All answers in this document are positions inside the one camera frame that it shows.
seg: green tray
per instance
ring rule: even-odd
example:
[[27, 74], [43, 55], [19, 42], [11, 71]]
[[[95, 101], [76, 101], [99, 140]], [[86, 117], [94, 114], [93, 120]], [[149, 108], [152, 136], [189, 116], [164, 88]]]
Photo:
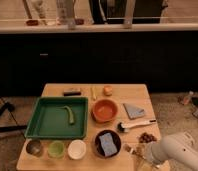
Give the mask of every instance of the green tray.
[[[75, 123], [69, 123], [69, 106]], [[84, 97], [41, 97], [37, 99], [26, 138], [83, 139], [87, 129], [88, 99]]]

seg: small black bowl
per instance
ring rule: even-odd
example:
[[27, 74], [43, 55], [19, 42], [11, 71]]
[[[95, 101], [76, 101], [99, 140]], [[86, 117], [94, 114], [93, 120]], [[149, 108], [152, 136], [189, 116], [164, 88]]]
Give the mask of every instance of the small black bowl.
[[[106, 133], [110, 133], [112, 135], [113, 143], [116, 145], [116, 148], [117, 148], [117, 153], [114, 153], [111, 156], [105, 156], [104, 150], [101, 147], [101, 141], [99, 139], [100, 136], [102, 136]], [[97, 152], [102, 157], [105, 157], [105, 158], [113, 157], [113, 156], [117, 155], [121, 149], [121, 139], [116, 132], [114, 132], [112, 130], [103, 130], [103, 131], [99, 132], [95, 138], [95, 147], [96, 147]]]

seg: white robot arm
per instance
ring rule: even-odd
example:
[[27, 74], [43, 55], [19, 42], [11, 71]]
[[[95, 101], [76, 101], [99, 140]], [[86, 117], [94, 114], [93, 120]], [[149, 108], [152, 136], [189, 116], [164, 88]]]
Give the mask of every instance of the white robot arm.
[[158, 142], [149, 143], [144, 156], [156, 165], [174, 159], [198, 171], [198, 152], [193, 149], [194, 143], [194, 139], [187, 132], [168, 135]]

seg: small bowl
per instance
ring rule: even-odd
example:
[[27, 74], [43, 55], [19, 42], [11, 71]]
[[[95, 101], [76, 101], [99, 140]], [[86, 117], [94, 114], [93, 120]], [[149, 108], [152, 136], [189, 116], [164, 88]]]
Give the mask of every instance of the small bowl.
[[53, 141], [48, 146], [48, 155], [53, 158], [60, 158], [64, 155], [65, 146], [62, 141]]
[[117, 113], [118, 107], [116, 103], [109, 99], [98, 100], [92, 108], [93, 118], [99, 123], [114, 120]]
[[27, 20], [26, 21], [26, 25], [27, 26], [38, 26], [39, 25], [39, 21], [38, 20]]
[[37, 157], [42, 154], [42, 149], [40, 140], [30, 140], [26, 146], [26, 152]]
[[[106, 134], [106, 133], [110, 133], [112, 138], [113, 138], [113, 143], [115, 144], [116, 148], [117, 148], [117, 153], [114, 153], [112, 154], [111, 156], [105, 156], [104, 154], [104, 150], [102, 149], [102, 146], [101, 146], [101, 141], [99, 139], [100, 136]], [[103, 130], [101, 132], [99, 132], [97, 135], [96, 135], [96, 138], [95, 138], [95, 147], [96, 147], [96, 152], [99, 154], [99, 156], [103, 157], [103, 158], [110, 158], [110, 157], [113, 157], [115, 155], [117, 155], [121, 149], [121, 139], [119, 137], [119, 135], [112, 131], [112, 130]]]
[[86, 154], [86, 144], [82, 140], [73, 140], [68, 147], [68, 155], [71, 159], [80, 160]]

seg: orange bowl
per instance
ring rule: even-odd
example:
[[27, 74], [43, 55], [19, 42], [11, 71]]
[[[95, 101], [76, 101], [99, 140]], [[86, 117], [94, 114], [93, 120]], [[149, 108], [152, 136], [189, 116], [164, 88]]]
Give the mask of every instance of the orange bowl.
[[109, 99], [98, 100], [92, 108], [93, 118], [99, 123], [114, 120], [117, 113], [118, 107], [116, 103]]

